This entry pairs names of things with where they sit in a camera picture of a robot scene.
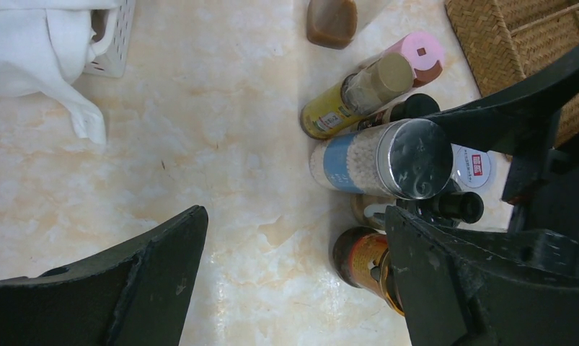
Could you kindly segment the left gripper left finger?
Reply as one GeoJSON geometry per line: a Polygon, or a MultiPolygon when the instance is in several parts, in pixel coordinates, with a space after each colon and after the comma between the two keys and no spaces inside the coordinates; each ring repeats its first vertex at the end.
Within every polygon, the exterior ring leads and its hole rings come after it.
{"type": "Polygon", "coordinates": [[[0,345],[178,345],[207,228],[195,205],[36,278],[0,280],[0,345]]]}

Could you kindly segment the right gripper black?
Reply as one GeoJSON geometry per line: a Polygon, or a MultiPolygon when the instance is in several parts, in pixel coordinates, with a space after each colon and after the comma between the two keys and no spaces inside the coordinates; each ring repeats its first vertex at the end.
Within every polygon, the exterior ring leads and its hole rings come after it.
{"type": "Polygon", "coordinates": [[[568,274],[579,278],[579,132],[553,148],[559,111],[579,94],[579,44],[534,75],[468,104],[434,113],[452,143],[517,153],[503,191],[508,231],[548,230],[576,243],[568,274]]]}

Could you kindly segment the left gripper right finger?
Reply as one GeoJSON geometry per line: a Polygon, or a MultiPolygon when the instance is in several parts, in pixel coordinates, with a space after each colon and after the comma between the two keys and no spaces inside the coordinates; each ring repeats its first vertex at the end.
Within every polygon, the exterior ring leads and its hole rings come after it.
{"type": "Polygon", "coordinates": [[[413,345],[579,345],[579,244],[553,231],[434,226],[385,213],[413,345]]]}

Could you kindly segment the woven wicker divided tray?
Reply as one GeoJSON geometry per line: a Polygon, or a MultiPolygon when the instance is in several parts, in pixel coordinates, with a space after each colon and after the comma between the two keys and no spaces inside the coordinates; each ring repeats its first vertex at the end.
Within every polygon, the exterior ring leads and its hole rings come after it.
{"type": "MultiPolygon", "coordinates": [[[[579,1],[447,1],[445,8],[482,98],[579,44],[579,1]]],[[[579,132],[579,94],[559,114],[555,143],[562,145],[579,132]]]]}

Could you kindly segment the yellow cap chili sauce bottle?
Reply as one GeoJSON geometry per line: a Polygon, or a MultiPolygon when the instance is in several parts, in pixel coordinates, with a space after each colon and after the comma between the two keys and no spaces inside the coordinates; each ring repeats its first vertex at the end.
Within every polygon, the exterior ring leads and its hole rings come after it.
{"type": "Polygon", "coordinates": [[[351,210],[356,220],[377,230],[384,230],[384,213],[397,206],[424,221],[447,227],[476,223],[484,213],[482,198],[475,192],[442,192],[427,200],[403,200],[372,195],[353,195],[351,210]]]}

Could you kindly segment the silver lid salt jar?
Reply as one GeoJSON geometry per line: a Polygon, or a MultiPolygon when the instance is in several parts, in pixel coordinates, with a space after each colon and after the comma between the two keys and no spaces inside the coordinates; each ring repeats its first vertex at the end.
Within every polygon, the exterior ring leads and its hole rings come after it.
{"type": "Polygon", "coordinates": [[[425,200],[450,179],[454,154],[443,129],[403,119],[319,143],[309,168],[318,184],[355,194],[425,200]]]}

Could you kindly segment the tall glass oil bottle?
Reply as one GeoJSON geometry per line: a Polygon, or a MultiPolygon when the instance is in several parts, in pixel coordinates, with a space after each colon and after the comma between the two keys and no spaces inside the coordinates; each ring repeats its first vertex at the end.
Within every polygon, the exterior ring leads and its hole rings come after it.
{"type": "Polygon", "coordinates": [[[306,11],[306,37],[315,45],[342,50],[390,3],[390,0],[311,0],[306,11]]]}

